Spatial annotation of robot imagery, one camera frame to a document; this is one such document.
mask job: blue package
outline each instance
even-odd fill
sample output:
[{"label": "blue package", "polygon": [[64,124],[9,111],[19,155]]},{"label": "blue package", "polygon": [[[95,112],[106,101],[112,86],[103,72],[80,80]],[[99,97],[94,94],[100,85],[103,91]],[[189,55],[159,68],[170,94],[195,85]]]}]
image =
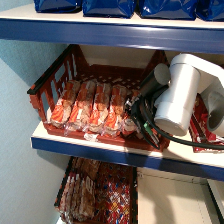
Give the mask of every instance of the blue package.
[{"label": "blue package", "polygon": [[82,0],[34,0],[37,12],[72,12],[82,6]]},{"label": "blue package", "polygon": [[198,0],[139,0],[142,18],[195,20]]},{"label": "blue package", "polygon": [[224,21],[224,0],[199,0],[196,14],[205,21]]},{"label": "blue package", "polygon": [[137,0],[83,0],[84,16],[130,18]]}]

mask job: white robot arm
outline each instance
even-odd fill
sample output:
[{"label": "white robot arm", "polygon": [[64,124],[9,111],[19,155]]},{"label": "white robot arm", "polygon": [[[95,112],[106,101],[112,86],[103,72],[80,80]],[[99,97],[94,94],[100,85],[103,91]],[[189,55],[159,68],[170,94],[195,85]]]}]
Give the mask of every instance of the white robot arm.
[{"label": "white robot arm", "polygon": [[208,130],[223,137],[224,69],[190,54],[174,57],[169,69],[169,88],[154,104],[155,124],[172,135],[184,136],[200,93],[209,113]]}]

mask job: shelf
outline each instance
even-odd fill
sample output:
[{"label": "shelf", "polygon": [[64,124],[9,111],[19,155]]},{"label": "shelf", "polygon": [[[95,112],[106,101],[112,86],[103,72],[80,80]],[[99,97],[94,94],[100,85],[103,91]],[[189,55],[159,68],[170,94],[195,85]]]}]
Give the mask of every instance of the shelf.
[{"label": "shelf", "polygon": [[138,223],[219,223],[207,185],[144,174],[138,177]]},{"label": "shelf", "polygon": [[224,23],[87,18],[82,12],[36,13],[26,5],[0,13],[0,39],[224,53]]},{"label": "shelf", "polygon": [[224,153],[193,153],[192,147],[175,142],[163,153],[148,152],[49,135],[40,122],[31,143],[34,149],[224,181]]},{"label": "shelf", "polygon": [[208,183],[224,219],[224,183],[215,180],[208,180]]}]

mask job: blue shelf edge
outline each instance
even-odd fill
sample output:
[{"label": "blue shelf edge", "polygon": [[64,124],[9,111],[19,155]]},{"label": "blue shelf edge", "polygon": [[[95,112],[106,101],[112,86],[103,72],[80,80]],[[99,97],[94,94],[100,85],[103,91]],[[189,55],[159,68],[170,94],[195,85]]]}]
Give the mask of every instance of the blue shelf edge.
[{"label": "blue shelf edge", "polygon": [[224,54],[224,29],[0,19],[0,39]]},{"label": "blue shelf edge", "polygon": [[37,137],[31,137],[32,148],[64,155],[100,160],[103,162],[144,167],[171,173],[179,173],[206,179],[224,181],[224,168],[145,156],[133,153],[74,145]]}]

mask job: wall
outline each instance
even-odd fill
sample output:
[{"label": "wall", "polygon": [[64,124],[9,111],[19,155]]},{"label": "wall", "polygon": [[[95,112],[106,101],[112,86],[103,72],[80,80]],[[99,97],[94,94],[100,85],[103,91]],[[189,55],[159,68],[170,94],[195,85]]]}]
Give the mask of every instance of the wall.
[{"label": "wall", "polygon": [[[32,3],[0,1],[0,11]],[[26,91],[65,45],[0,40],[0,223],[55,224],[54,210],[68,156],[31,148],[39,123]]]}]

